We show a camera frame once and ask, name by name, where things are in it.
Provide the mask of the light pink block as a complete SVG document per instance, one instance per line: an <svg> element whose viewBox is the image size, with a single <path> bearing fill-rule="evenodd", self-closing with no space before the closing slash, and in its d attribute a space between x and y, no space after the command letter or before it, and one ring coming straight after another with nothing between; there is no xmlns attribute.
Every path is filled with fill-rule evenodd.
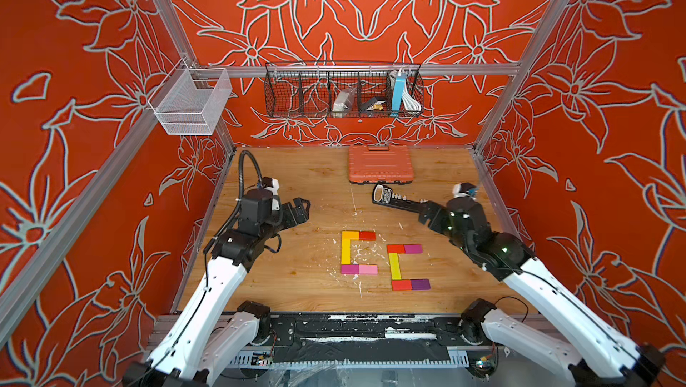
<svg viewBox="0 0 686 387"><path fill-rule="evenodd" d="M361 276L376 276L379 272L377 265L359 265L358 273Z"/></svg>

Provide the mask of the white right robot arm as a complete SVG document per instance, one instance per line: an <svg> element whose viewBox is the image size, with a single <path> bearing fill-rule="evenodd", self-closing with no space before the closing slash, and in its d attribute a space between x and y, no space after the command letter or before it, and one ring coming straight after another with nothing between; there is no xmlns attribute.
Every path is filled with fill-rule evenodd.
<svg viewBox="0 0 686 387"><path fill-rule="evenodd" d="M478 299L472 308L484 337L519 352L577 386L651 386L666 357L639 345L597 316L560 283L534 252L511 233L491 229L482 205L461 194L441 206L417 206L419 221L482 270L525 298L564 336L541 333Z"/></svg>

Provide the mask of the long red block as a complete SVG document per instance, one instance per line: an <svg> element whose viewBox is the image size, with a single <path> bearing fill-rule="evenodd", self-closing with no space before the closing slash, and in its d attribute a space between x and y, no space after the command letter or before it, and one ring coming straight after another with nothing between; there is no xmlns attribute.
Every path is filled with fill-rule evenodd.
<svg viewBox="0 0 686 387"><path fill-rule="evenodd" d="M392 280L391 288L394 292L404 292L413 290L412 281L407 280Z"/></svg>

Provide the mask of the bright yellow block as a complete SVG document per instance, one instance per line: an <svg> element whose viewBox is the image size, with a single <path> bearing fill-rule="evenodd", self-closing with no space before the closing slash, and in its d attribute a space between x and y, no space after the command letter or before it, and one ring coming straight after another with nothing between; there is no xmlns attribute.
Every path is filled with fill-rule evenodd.
<svg viewBox="0 0 686 387"><path fill-rule="evenodd" d="M351 264L351 240L343 239L341 241L341 258L340 263L342 265Z"/></svg>

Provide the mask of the lime yellow long block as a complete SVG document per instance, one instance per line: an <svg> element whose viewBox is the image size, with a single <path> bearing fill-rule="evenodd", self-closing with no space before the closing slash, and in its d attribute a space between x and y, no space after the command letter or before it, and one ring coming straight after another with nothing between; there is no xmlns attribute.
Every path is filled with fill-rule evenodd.
<svg viewBox="0 0 686 387"><path fill-rule="evenodd" d="M389 267L391 268L391 280L400 281L402 274L400 270L398 253L389 253Z"/></svg>

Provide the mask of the red cube block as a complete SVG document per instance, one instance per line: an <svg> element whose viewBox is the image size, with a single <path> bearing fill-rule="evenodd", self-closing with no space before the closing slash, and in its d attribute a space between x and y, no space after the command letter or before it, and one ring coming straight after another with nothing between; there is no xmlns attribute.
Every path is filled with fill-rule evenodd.
<svg viewBox="0 0 686 387"><path fill-rule="evenodd" d="M403 244L392 244L386 247L387 253L389 254L405 254L406 249Z"/></svg>

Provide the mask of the dark purple block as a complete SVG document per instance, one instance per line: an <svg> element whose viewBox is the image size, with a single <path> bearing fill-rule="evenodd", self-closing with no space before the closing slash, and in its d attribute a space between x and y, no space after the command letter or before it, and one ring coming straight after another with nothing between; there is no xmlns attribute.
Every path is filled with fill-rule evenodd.
<svg viewBox="0 0 686 387"><path fill-rule="evenodd" d="M429 291L432 288L429 279L411 279L410 283L413 291Z"/></svg>

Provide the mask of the orange block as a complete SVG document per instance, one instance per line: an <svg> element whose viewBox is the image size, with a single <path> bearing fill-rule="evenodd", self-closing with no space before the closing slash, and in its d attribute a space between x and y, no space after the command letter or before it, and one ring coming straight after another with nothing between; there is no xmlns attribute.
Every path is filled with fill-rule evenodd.
<svg viewBox="0 0 686 387"><path fill-rule="evenodd" d="M357 231L344 231L341 233L342 240L360 240L359 232Z"/></svg>

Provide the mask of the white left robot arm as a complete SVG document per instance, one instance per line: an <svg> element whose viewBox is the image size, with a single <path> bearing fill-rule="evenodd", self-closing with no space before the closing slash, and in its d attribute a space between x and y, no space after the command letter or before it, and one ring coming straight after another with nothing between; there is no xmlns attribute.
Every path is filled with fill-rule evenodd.
<svg viewBox="0 0 686 387"><path fill-rule="evenodd" d="M266 242L282 231L305 224L311 203L296 198L255 222L241 204L207 246L212 258L186 308L143 363L126 369L124 386L212 386L250 342L268 339L270 310L246 301L226 326L220 317L245 280Z"/></svg>

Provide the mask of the small magenta block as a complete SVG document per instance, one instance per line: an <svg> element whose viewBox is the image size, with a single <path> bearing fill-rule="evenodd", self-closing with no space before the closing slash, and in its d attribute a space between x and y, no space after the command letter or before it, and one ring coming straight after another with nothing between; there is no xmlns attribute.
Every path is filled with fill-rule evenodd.
<svg viewBox="0 0 686 387"><path fill-rule="evenodd" d="M421 244L406 244L403 246L403 248L404 253L408 255L417 255L423 253L423 246Z"/></svg>

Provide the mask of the small red block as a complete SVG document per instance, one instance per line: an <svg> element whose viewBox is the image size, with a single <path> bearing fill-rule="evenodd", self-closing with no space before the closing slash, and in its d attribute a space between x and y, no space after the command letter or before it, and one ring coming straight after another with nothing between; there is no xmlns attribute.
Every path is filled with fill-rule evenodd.
<svg viewBox="0 0 686 387"><path fill-rule="evenodd" d="M375 232L360 232L358 234L358 239L362 240L363 242L375 242L376 241L376 233Z"/></svg>

